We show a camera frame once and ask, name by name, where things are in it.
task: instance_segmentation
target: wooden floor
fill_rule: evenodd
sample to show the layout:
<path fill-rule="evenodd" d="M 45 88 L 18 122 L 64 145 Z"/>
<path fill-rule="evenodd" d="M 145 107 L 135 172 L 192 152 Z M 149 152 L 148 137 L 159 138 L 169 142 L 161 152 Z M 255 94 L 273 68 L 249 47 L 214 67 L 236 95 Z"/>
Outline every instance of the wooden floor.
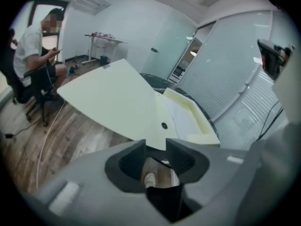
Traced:
<path fill-rule="evenodd" d="M 76 75 L 66 77 L 64 83 L 70 79 L 83 75 L 98 68 L 98 62 L 81 65 L 76 70 Z M 68 67 L 75 65 L 74 62 L 66 63 Z M 1 152 L 6 166 L 16 186 L 25 192 L 36 191 L 36 174 L 38 159 L 46 134 L 58 113 L 61 105 L 55 102 L 46 104 L 46 114 L 49 126 L 44 127 L 40 121 L 40 111 L 32 116 L 28 122 L 25 116 L 26 110 L 34 100 L 27 105 L 14 105 L 9 100 L 0 112 L 0 131 L 2 133 L 17 133 L 19 130 L 32 125 L 29 129 L 20 132 L 13 139 L 5 139 L 2 136 Z M 111 146 L 129 141 L 116 132 L 113 132 L 66 103 L 56 119 L 43 149 L 40 170 L 39 187 L 50 180 L 61 168 L 81 155 L 103 150 Z M 157 187 L 170 187 L 170 169 L 155 162 L 153 159 L 146 161 L 143 176 L 148 172 L 155 173 Z"/>

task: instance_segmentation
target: white t-shirt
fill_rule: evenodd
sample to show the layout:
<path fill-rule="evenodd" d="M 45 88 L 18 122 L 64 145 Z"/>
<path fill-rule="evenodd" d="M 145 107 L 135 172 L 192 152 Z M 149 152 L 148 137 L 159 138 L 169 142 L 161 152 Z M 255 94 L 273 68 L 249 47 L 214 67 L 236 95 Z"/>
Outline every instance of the white t-shirt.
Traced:
<path fill-rule="evenodd" d="M 24 78 L 24 74 L 30 70 L 27 67 L 27 57 L 30 55 L 42 54 L 43 31 L 41 23 L 32 24 L 22 35 L 14 57 L 14 69 L 24 86 L 29 86 L 32 82 L 30 77 Z"/>

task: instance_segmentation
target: black desk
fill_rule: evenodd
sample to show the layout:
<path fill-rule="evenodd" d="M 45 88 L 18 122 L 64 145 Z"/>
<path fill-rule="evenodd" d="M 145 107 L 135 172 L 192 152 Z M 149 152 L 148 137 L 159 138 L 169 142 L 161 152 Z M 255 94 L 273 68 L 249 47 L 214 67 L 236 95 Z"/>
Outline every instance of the black desk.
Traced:
<path fill-rule="evenodd" d="M 150 86 L 153 87 L 153 89 L 161 94 L 164 93 L 164 91 L 167 88 L 170 88 L 176 92 L 178 92 L 179 94 L 186 96 L 187 98 L 193 100 L 197 106 L 200 108 L 201 112 L 204 114 L 204 116 L 207 118 L 207 120 L 209 121 L 209 123 L 211 124 L 213 130 L 215 131 L 215 133 L 217 134 L 217 130 L 213 124 L 213 122 L 211 121 L 211 118 L 209 117 L 209 115 L 207 114 L 207 112 L 199 105 L 198 102 L 196 102 L 190 95 L 188 95 L 184 90 L 176 87 L 174 84 L 169 83 L 168 81 L 155 76 L 155 75 L 151 75 L 151 74 L 146 74 L 146 73 L 141 73 L 140 74 L 148 83 Z"/>

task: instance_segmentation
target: chair armrest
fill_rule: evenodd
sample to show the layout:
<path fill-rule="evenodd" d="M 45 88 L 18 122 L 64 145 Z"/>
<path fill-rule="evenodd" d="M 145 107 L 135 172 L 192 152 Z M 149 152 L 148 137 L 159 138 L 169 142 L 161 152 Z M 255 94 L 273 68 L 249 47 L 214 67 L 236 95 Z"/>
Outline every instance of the chair armrest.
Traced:
<path fill-rule="evenodd" d="M 46 66 L 46 64 L 44 65 L 41 65 L 39 68 L 35 69 L 35 70 L 30 70 L 30 71 L 27 71 L 25 74 L 24 74 L 24 78 L 26 77 L 29 77 L 29 76 L 32 76 L 34 73 L 36 73 L 40 68 Z"/>

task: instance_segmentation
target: office chair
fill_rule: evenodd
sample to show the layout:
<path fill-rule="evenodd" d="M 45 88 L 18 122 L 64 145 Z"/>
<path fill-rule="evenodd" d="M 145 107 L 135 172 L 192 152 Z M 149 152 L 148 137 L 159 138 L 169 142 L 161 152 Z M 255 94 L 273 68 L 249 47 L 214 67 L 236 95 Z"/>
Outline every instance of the office chair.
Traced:
<path fill-rule="evenodd" d="M 28 71 L 24 74 L 24 77 L 31 78 L 32 84 L 28 87 L 25 87 L 21 81 L 19 80 L 15 70 L 14 70 L 14 50 L 9 49 L 4 54 L 4 59 L 2 63 L 0 63 L 0 71 L 6 77 L 8 85 L 11 86 L 14 92 L 13 103 L 16 104 L 17 102 L 20 104 L 26 104 L 32 97 L 36 98 L 35 103 L 30 107 L 30 109 L 26 112 L 26 118 L 28 121 L 31 120 L 30 113 L 40 105 L 41 113 L 42 113 L 42 121 L 43 125 L 46 127 L 48 125 L 47 121 L 45 121 L 45 114 L 44 114 L 44 104 L 47 101 L 54 101 L 54 99 L 49 96 L 50 91 L 52 90 L 52 86 L 49 84 L 49 81 L 41 81 L 39 77 L 39 69 Z M 56 78 L 51 78 L 51 82 L 54 83 Z"/>

